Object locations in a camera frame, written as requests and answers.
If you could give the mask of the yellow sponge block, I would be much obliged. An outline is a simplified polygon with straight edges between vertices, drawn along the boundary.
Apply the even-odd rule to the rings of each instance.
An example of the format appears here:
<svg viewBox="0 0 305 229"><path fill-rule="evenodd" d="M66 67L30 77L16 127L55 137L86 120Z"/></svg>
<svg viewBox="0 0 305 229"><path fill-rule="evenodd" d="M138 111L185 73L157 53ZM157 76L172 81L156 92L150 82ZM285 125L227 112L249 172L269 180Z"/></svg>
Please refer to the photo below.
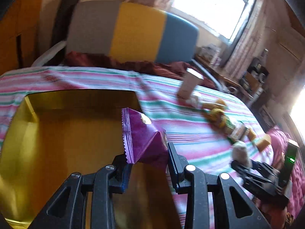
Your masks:
<svg viewBox="0 0 305 229"><path fill-rule="evenodd" d="M271 137L269 134L265 134L263 137L255 141L254 145L257 147L259 152L264 151L271 144Z"/></svg>

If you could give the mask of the purple snack packet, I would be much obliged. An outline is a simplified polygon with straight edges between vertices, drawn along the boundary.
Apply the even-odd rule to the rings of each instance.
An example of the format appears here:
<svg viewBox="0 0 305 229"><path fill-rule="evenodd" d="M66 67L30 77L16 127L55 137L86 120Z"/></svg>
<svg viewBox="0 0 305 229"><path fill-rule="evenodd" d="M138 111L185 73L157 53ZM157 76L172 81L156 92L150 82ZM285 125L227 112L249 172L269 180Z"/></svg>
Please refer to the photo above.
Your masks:
<svg viewBox="0 0 305 229"><path fill-rule="evenodd" d="M124 152L129 164L149 164L165 171L168 142L165 130L144 113L131 108L121 110Z"/></svg>

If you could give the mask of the white rolled sock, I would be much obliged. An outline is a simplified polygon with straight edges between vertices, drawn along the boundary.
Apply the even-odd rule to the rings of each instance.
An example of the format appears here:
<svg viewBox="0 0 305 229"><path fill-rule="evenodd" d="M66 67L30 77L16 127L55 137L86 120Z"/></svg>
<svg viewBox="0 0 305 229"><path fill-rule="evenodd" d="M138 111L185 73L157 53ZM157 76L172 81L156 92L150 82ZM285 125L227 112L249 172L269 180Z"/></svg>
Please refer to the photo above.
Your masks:
<svg viewBox="0 0 305 229"><path fill-rule="evenodd" d="M245 142L237 141L235 144L233 144L232 159L248 169L252 168L252 161L249 158L247 145Z"/></svg>
<svg viewBox="0 0 305 229"><path fill-rule="evenodd" d="M194 108L198 106L199 103L199 97L196 95L191 95L187 100L186 103Z"/></svg>

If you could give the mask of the pink quilt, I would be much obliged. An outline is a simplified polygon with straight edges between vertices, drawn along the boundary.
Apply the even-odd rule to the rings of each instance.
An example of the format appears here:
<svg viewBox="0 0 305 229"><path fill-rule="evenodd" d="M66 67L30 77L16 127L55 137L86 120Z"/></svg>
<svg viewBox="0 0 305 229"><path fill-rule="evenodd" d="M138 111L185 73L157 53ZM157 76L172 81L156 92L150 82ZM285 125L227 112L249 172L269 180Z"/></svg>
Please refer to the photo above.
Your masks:
<svg viewBox="0 0 305 229"><path fill-rule="evenodd" d="M271 128L267 134L271 137L271 146L274 151L272 166L279 169L283 164L283 155L291 137L277 126ZM287 211L296 218L304 205L304 171L299 158L296 160L290 180L292 181L292 195L290 196Z"/></svg>

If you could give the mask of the striped bed sheet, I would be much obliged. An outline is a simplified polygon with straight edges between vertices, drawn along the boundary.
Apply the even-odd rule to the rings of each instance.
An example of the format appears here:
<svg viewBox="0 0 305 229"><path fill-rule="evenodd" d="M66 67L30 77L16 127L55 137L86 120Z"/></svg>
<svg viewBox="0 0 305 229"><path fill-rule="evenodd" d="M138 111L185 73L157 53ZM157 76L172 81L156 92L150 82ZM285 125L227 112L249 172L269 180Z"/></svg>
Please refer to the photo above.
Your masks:
<svg viewBox="0 0 305 229"><path fill-rule="evenodd" d="M141 112L166 131L179 154L211 174L231 169L227 137L176 93L180 81L134 71L84 67L33 67L1 76L1 151L10 123L27 95L61 90L127 90L136 93Z"/></svg>

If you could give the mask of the gold cardboard box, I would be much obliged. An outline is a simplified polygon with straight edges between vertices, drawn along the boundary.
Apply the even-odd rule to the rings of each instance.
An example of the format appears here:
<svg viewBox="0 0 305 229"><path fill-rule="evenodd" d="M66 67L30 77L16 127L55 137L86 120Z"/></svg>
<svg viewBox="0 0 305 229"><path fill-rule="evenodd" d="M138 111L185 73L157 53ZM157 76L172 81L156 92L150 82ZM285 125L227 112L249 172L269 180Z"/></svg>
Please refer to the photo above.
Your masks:
<svg viewBox="0 0 305 229"><path fill-rule="evenodd" d="M1 213L27 228L74 173L91 174L124 151L121 110L140 111L135 92L61 90L27 95L1 151ZM133 166L124 194L113 196L117 228L180 228L165 172Z"/></svg>

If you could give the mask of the wooden desk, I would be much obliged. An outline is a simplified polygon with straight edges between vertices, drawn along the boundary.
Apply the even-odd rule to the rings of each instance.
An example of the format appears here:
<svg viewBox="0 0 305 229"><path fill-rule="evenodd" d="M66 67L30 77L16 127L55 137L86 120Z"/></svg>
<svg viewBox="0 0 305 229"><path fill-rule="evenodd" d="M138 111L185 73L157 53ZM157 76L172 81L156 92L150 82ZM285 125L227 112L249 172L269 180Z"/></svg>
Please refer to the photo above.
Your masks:
<svg viewBox="0 0 305 229"><path fill-rule="evenodd" d="M229 77L229 75L223 70L223 68L220 68L219 66L212 65L209 61L205 60L203 57L196 54L194 56L194 59L203 67L205 68L217 81L227 88L234 87L237 92L237 97L239 97L242 100L245 100L246 102L251 101L253 97L239 84L238 80Z"/></svg>

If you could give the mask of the white beige carton box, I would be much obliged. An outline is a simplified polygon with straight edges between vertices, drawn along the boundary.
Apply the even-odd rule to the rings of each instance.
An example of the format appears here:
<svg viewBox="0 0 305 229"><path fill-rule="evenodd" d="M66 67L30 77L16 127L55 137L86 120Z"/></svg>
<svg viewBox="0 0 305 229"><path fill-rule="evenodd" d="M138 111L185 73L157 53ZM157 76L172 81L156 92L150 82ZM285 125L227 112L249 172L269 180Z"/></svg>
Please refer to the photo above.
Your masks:
<svg viewBox="0 0 305 229"><path fill-rule="evenodd" d="M177 92L178 97L187 100L194 89L203 81L204 77L194 69L187 68L181 86Z"/></svg>

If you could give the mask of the maroon blanket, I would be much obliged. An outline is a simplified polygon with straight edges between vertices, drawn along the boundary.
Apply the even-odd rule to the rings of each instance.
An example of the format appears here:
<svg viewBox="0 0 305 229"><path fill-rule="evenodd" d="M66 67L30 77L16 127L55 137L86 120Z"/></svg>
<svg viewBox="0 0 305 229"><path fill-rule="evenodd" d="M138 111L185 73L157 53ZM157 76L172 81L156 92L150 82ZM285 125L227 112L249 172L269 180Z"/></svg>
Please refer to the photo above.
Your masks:
<svg viewBox="0 0 305 229"><path fill-rule="evenodd" d="M195 67L183 61L169 64L154 63L153 61L127 61L121 63L104 54L79 53L76 51L72 51L65 56L64 64L69 67L98 67L135 71L141 74L168 77L180 81L188 68L198 71Z"/></svg>

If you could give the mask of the grey yellow blue headboard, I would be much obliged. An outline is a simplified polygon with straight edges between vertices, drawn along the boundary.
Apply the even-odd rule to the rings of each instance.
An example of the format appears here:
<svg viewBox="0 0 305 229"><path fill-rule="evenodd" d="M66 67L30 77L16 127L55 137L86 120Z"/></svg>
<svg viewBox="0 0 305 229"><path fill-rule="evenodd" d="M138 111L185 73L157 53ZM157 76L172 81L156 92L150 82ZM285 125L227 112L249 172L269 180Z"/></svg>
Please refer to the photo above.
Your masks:
<svg viewBox="0 0 305 229"><path fill-rule="evenodd" d="M96 0L73 11L66 52L104 54L117 61L190 62L198 28L174 14L152 7Z"/></svg>

